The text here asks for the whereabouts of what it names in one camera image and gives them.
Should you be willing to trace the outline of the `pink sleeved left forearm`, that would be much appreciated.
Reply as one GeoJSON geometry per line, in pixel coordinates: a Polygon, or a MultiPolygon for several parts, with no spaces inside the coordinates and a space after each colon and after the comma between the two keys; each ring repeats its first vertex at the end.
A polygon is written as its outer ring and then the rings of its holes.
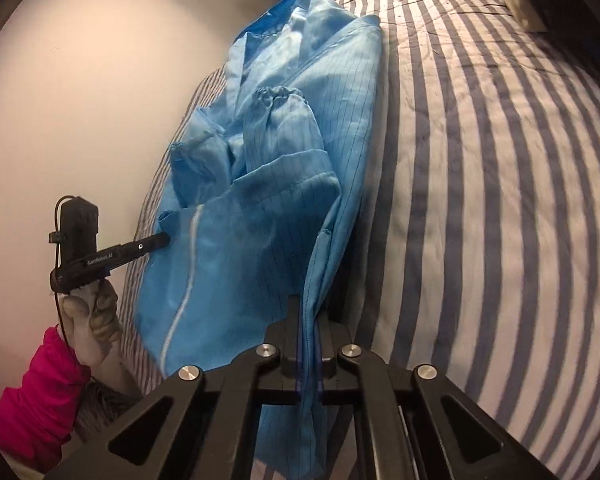
{"type": "Polygon", "coordinates": [[[0,451],[42,474],[52,470],[70,440],[90,379],[91,369],[79,363],[57,328],[48,328],[21,386],[1,395],[0,451]]]}

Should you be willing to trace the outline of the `left hand in grey glove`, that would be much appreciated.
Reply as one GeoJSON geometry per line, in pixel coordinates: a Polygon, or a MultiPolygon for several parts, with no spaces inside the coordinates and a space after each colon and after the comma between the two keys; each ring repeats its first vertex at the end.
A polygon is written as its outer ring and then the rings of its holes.
{"type": "Polygon", "coordinates": [[[59,299],[58,334],[81,365],[99,367],[122,335],[118,295],[108,280],[73,289],[59,299]]]}

